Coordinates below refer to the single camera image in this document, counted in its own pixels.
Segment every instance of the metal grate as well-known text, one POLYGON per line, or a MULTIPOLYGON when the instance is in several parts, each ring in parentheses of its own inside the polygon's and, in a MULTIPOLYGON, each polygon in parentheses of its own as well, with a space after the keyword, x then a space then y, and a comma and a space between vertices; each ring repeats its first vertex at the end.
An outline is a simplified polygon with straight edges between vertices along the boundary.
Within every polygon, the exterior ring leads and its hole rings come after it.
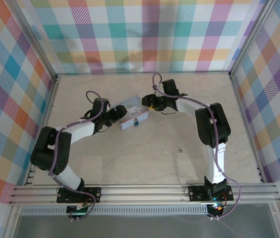
MULTIPOLYGON (((206 205, 161 205, 161 206, 110 206, 97 205, 90 215, 132 215, 132 216, 161 216, 161 215, 200 215, 207 213, 206 205)), ((23 207, 21 215, 67 215, 65 206, 27 206, 23 207)))

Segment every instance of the colorful plaid fabric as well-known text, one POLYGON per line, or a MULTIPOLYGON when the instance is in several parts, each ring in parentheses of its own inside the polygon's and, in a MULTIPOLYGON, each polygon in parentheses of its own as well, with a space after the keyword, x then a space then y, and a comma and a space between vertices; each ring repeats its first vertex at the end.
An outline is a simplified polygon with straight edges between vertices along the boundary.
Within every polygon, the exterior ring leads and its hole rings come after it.
POLYGON ((0 0, 0 231, 15 184, 25 176, 52 81, 0 0))
POLYGON ((280 191, 280 1, 234 79, 259 159, 280 191))
POLYGON ((264 2, 24 1, 55 71, 67 74, 228 70, 264 2))

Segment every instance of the small box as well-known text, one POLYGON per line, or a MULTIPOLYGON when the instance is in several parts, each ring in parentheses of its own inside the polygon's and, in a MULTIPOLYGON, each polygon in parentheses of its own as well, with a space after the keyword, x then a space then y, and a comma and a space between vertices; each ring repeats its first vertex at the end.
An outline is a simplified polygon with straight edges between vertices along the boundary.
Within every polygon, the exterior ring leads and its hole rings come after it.
POLYGON ((140 121, 149 117, 149 109, 141 104, 141 97, 139 95, 131 97, 117 105, 125 106, 128 111, 127 114, 119 120, 122 129, 126 129, 130 126, 138 126, 140 121))

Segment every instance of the cable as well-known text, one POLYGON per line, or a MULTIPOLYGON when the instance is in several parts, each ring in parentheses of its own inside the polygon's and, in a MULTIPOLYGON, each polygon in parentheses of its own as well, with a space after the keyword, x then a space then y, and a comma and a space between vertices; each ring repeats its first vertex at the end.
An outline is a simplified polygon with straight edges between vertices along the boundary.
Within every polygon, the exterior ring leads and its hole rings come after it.
MULTIPOLYGON (((199 101, 197 101, 197 100, 195 100, 195 99, 192 99, 192 98, 168 95, 168 94, 163 93, 161 90, 159 90, 158 87, 155 85, 155 82, 154 82, 155 75, 158 75, 158 76, 160 77, 160 82, 159 82, 159 83, 162 82, 162 76, 161 76, 159 73, 157 73, 157 72, 154 73, 153 76, 152 76, 153 88, 154 88, 157 92, 159 92, 161 95, 163 95, 163 96, 165 96, 165 97, 169 97, 169 98, 178 98, 178 99, 185 99, 185 100, 189 100, 189 101, 191 101, 191 102, 197 103, 197 104, 199 104, 199 105, 201 105, 201 106, 207 108, 207 110, 208 110, 209 113, 210 113, 210 116, 211 116, 212 120, 213 120, 214 122, 216 121, 216 120, 215 120, 215 116, 214 116, 214 114, 213 114, 211 108, 210 108, 208 105, 206 105, 206 104, 204 104, 204 103, 202 103, 202 102, 199 102, 199 101)), ((221 218, 223 218, 223 217, 226 217, 227 215, 229 215, 229 214, 236 208, 237 204, 239 203, 240 198, 241 198, 241 186, 240 186, 240 184, 239 184, 236 180, 229 178, 229 177, 223 172, 223 170, 220 168, 220 166, 219 166, 219 164, 218 164, 219 136, 218 136, 218 129, 217 129, 217 124, 216 124, 216 123, 214 123, 214 129, 215 129, 215 138, 216 138, 216 150, 215 150, 215 164, 216 164, 216 167, 217 167, 218 171, 219 171, 227 180, 236 183, 236 184, 238 185, 238 188, 239 188, 239 195, 238 195, 238 199, 237 199, 236 203, 234 204, 234 206, 231 208, 230 211, 228 211, 226 214, 220 216, 221 218)))
POLYGON ((227 206, 227 195, 223 192, 223 195, 224 195, 224 206, 223 207, 226 207, 227 206))
POLYGON ((193 184, 189 184, 189 185, 187 185, 187 186, 184 188, 184 194, 185 194, 186 196, 188 196, 188 197, 189 197, 189 193, 186 193, 186 189, 187 189, 189 186, 194 186, 194 185, 193 185, 193 184))
POLYGON ((90 99, 89 99, 89 97, 88 97, 88 93, 94 93, 93 91, 87 91, 86 92, 86 98, 87 98, 87 100, 91 103, 91 104, 93 104, 94 102, 93 101, 91 101, 90 99))
POLYGON ((174 113, 163 113, 163 112, 161 111, 161 113, 162 113, 163 115, 170 115, 170 114, 175 114, 175 113, 177 113, 177 111, 175 111, 174 113))
MULTIPOLYGON (((96 94, 97 97, 101 98, 101 96, 100 96, 98 93, 96 93, 96 92, 94 92, 94 91, 87 91, 87 92, 86 92, 86 97, 87 97, 87 100, 88 100, 89 102, 90 102, 90 99, 88 98, 88 93, 96 94)), ((56 177, 54 176, 53 170, 54 170, 54 168, 55 168, 56 161, 57 161, 58 140, 59 140, 60 133, 61 133, 62 131, 64 131, 65 129, 67 129, 67 128, 71 127, 71 126, 74 126, 74 125, 77 125, 77 124, 87 123, 87 122, 90 122, 90 121, 96 119, 98 116, 100 116, 100 114, 102 113, 103 109, 104 109, 104 102, 101 101, 101 108, 100 108, 100 111, 98 112, 97 115, 95 115, 95 116, 92 117, 92 118, 89 118, 89 119, 86 119, 86 120, 83 120, 83 121, 79 120, 79 121, 76 121, 76 122, 73 122, 73 123, 70 123, 70 124, 64 126, 63 128, 61 128, 61 129, 58 131, 58 133, 57 133, 57 135, 56 135, 56 139, 55 139, 54 159, 53 159, 53 163, 52 163, 52 166, 51 166, 51 168, 50 168, 50 170, 49 170, 48 175, 51 176, 60 186, 64 187, 65 189, 67 189, 67 190, 69 190, 69 191, 72 191, 72 192, 76 192, 76 193, 88 195, 88 196, 92 197, 93 200, 94 200, 94 203, 93 203, 91 209, 89 209, 88 212, 87 212, 85 215, 83 215, 82 217, 80 217, 80 219, 84 219, 84 218, 94 209, 94 206, 95 206, 95 203, 96 203, 96 198, 95 198, 94 195, 92 195, 91 193, 77 191, 77 190, 74 190, 74 189, 71 189, 71 188, 65 186, 65 185, 62 184, 58 179, 56 179, 56 177)))
POLYGON ((99 132, 99 133, 102 133, 102 132, 105 132, 105 131, 107 131, 109 129, 109 127, 107 127, 107 129, 105 129, 105 130, 102 130, 102 131, 97 131, 97 132, 99 132))
POLYGON ((85 115, 84 115, 84 118, 87 118, 87 116, 89 115, 89 113, 91 112, 92 110, 88 110, 85 115))

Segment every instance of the table surface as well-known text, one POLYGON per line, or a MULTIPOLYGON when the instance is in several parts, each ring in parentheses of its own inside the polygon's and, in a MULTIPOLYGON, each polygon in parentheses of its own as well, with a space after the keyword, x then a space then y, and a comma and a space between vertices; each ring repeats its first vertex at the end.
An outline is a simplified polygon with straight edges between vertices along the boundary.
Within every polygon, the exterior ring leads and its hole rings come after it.
MULTIPOLYGON (((180 93, 206 104, 221 103, 231 127, 224 170, 238 182, 260 182, 228 75, 162 76, 163 80, 173 78, 180 93)), ((151 94, 152 74, 63 76, 48 125, 64 126, 82 117, 92 108, 85 98, 88 90, 98 92, 113 105, 134 95, 151 94)), ((69 165, 86 184, 202 183, 208 174, 206 147, 198 137, 195 117, 152 110, 137 127, 122 130, 116 123, 105 133, 77 141, 70 148, 69 165)), ((36 170, 33 184, 54 181, 46 172, 36 170)))

